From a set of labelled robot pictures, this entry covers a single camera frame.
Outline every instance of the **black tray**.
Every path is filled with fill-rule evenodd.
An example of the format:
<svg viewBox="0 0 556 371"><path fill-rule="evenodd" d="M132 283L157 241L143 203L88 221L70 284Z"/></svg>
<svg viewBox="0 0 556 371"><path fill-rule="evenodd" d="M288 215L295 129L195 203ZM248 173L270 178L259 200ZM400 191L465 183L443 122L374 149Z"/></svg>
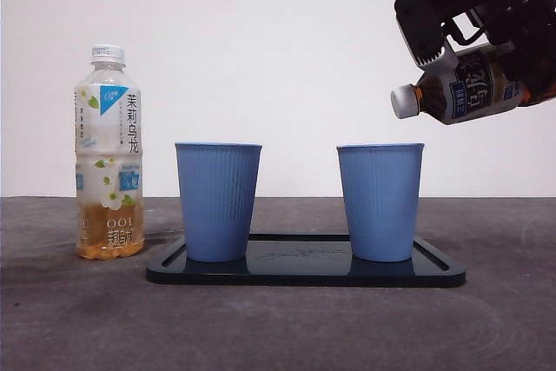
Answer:
<svg viewBox="0 0 556 371"><path fill-rule="evenodd" d="M182 238L149 261L147 279L163 284L447 288L462 285L466 272L419 237L410 260L371 262L352 255L345 234L251 234L247 255L233 262L190 260Z"/></svg>

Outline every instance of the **white bottle cap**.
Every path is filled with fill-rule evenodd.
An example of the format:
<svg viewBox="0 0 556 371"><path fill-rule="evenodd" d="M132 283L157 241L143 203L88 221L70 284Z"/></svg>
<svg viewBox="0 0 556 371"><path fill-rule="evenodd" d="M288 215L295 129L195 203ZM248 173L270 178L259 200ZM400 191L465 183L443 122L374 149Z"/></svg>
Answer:
<svg viewBox="0 0 556 371"><path fill-rule="evenodd" d="M419 115L419 103L415 95L414 86L406 84L392 90L390 94L392 108L398 119Z"/></svg>
<svg viewBox="0 0 556 371"><path fill-rule="evenodd" d="M106 43L98 43L93 45L93 59L91 63L102 61L110 61L112 63L120 63L125 65L123 59L123 48L117 45L108 45Z"/></svg>

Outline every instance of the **green leaf print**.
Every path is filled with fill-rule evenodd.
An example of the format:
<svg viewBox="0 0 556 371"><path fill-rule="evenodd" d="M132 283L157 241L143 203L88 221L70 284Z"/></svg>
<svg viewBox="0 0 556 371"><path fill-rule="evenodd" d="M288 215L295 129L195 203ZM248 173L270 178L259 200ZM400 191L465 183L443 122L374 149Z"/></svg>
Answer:
<svg viewBox="0 0 556 371"><path fill-rule="evenodd" d="M122 200L122 204L124 206L132 206L132 205L136 204L136 201L133 200L133 198L130 195L125 195L125 197Z"/></svg>
<svg viewBox="0 0 556 371"><path fill-rule="evenodd" d="M89 106L93 109L98 109L98 100L96 100L96 97L91 96L89 100Z"/></svg>

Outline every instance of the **bottle neck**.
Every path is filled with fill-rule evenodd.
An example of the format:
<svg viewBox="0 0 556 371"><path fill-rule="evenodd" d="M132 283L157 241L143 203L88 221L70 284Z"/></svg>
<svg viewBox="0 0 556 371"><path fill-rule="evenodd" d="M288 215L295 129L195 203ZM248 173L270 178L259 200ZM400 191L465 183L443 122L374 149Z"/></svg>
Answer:
<svg viewBox="0 0 556 371"><path fill-rule="evenodd" d="M423 89L420 86L414 86L415 98L419 106L419 112L423 111Z"/></svg>
<svg viewBox="0 0 556 371"><path fill-rule="evenodd" d="M122 63L112 63L111 61L98 61L93 63L95 70L114 70L123 71Z"/></svg>

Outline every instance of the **bottle label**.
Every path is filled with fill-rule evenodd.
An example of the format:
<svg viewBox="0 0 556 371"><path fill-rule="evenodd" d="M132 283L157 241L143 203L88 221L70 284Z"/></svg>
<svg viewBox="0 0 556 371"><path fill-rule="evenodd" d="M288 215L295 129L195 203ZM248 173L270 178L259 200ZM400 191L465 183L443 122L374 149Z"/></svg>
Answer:
<svg viewBox="0 0 556 371"><path fill-rule="evenodd" d="M76 164L81 244L118 248L142 239L141 159L79 156Z"/></svg>
<svg viewBox="0 0 556 371"><path fill-rule="evenodd" d="M493 104L493 79L487 58L481 52L476 50L460 56L460 65L454 73L458 80L457 83L450 83L454 119Z"/></svg>
<svg viewBox="0 0 556 371"><path fill-rule="evenodd" d="M142 153L138 89L91 84L75 95L78 155Z"/></svg>
<svg viewBox="0 0 556 371"><path fill-rule="evenodd" d="M445 123L493 115L520 103L523 86L506 79L492 46L462 51L458 58L458 67L440 76L444 91L451 96L447 96Z"/></svg>

